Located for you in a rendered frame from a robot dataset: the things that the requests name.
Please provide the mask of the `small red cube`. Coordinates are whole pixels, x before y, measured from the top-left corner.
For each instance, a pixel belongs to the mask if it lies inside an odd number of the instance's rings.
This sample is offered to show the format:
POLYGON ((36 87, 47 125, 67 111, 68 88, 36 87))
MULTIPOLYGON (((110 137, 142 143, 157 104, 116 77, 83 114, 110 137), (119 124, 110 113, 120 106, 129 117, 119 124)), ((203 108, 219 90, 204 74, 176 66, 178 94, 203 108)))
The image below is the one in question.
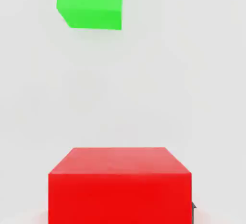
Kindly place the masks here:
POLYGON ((74 148, 49 173, 48 224, 192 224, 192 174, 166 148, 74 148))

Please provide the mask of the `small green cube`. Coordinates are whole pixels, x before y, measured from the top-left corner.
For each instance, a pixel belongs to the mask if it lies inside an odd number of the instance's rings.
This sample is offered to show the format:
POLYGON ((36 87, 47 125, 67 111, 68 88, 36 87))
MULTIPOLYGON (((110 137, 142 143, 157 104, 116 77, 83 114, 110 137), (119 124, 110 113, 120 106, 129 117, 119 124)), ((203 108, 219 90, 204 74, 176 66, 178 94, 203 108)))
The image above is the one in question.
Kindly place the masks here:
POLYGON ((72 28, 121 30, 123 0, 57 0, 56 8, 72 28))

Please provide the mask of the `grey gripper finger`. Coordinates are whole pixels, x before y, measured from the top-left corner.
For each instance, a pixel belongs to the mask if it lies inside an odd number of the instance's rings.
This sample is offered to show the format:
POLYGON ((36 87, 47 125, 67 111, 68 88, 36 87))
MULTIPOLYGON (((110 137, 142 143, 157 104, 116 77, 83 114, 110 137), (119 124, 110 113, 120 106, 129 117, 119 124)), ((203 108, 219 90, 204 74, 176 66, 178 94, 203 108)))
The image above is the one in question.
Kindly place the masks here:
POLYGON ((207 214, 192 202, 192 224, 207 224, 207 214))

